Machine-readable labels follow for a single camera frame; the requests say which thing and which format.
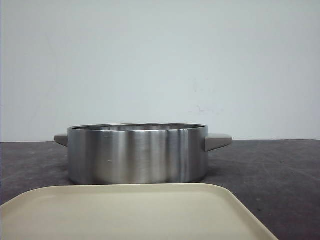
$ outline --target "table surface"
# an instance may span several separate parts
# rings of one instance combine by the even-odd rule
[[[280,240],[320,239],[320,140],[235,140],[209,152],[201,182],[229,189]],[[73,185],[66,147],[1,143],[1,204],[63,185]]]

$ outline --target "wall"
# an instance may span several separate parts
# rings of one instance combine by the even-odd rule
[[[1,141],[186,122],[320,139],[319,0],[2,0]]]

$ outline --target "pot handle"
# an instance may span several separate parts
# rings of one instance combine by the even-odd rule
[[[62,146],[68,147],[68,135],[67,134],[60,134],[54,136],[54,141],[57,144],[60,144]]]
[[[204,150],[209,152],[213,149],[222,148],[232,143],[232,136],[227,134],[208,134],[204,141]]]

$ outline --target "stainless steel pot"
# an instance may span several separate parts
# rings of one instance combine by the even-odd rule
[[[208,134],[206,125],[150,123],[73,126],[54,140],[68,147],[69,178],[92,185],[196,182],[208,151],[232,137]]]

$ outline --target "tray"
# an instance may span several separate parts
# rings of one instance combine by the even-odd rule
[[[4,240],[275,240],[227,189],[202,183],[53,186],[1,206]]]

